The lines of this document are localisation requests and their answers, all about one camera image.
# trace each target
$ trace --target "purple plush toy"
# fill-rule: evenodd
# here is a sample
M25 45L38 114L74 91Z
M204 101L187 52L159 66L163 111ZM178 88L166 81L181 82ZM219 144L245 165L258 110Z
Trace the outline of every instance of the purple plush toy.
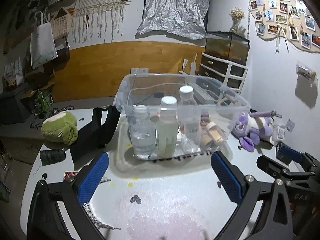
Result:
M240 145L249 152L254 151L254 145L260 143L260 139L268 139L272 135L271 112L242 113L232 133L239 139Z

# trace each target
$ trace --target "vase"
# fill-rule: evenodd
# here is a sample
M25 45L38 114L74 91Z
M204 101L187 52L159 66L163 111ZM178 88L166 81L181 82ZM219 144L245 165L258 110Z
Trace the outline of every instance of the vase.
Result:
M241 22L241 19L232 18L232 27L230 28L230 32L233 32L235 34L239 34L240 22Z

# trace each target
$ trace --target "hanging bag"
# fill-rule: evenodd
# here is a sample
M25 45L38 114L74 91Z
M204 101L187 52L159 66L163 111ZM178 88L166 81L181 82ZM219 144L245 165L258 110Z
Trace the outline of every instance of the hanging bag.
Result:
M31 34L30 40L30 58L32 69L35 69L58 56L52 36L51 23L48 22L43 24L42 12L36 12L36 25L36 15L38 13L40 13L40 25L36 27L35 31Z
M71 25L72 25L71 15L66 10L66 8L61 7L59 12L61 10L65 11L66 14L56 19L55 17L53 17L52 20L50 21L54 40L57 40L59 38L66 36L71 30Z

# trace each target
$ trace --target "metal screw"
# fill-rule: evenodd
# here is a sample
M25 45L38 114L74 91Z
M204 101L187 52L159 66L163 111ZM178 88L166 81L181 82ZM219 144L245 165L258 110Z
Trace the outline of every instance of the metal screw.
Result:
M247 176L245 176L245 179L246 179L248 182L253 182L253 181L254 181L254 176L252 176L252 175L247 175Z
M75 176L73 176L73 175L66 177L67 182L73 182L74 179L75 179Z
M283 181L282 181L281 179L276 179L276 183L277 183L279 186L283 185Z

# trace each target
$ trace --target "power outlet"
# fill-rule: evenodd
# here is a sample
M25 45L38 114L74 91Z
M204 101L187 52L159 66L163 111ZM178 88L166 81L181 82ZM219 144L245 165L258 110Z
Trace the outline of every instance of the power outlet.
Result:
M140 73L140 69L139 68L132 68L130 73L131 74L139 74Z
M149 69L148 68L141 68L140 74L145 74L145 73L149 73Z

